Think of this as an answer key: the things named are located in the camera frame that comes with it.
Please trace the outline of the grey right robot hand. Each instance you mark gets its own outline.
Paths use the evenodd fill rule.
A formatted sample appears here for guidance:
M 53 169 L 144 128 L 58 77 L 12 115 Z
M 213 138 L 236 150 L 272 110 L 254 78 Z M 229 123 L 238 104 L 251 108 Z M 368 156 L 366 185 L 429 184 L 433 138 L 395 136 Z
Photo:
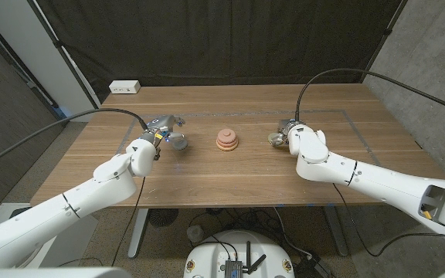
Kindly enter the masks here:
M 282 144 L 288 144 L 288 134 L 293 127 L 304 125 L 304 122 L 289 119 L 289 120 L 280 120 L 277 126 L 277 131 L 270 133 L 267 137 L 267 140 L 273 147 L 280 146 Z

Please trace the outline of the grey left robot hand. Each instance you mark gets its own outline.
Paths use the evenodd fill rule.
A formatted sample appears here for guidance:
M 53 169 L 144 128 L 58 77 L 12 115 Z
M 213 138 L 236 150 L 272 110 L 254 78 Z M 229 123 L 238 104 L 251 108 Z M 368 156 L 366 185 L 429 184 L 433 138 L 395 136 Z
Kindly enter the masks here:
M 188 147 L 188 141 L 184 134 L 174 132 L 174 126 L 181 127 L 183 124 L 185 124 L 185 120 L 181 117 L 164 115 L 148 122 L 147 129 L 140 138 L 150 141 L 154 146 L 157 146 L 164 139 L 171 143 L 175 150 L 180 151 Z

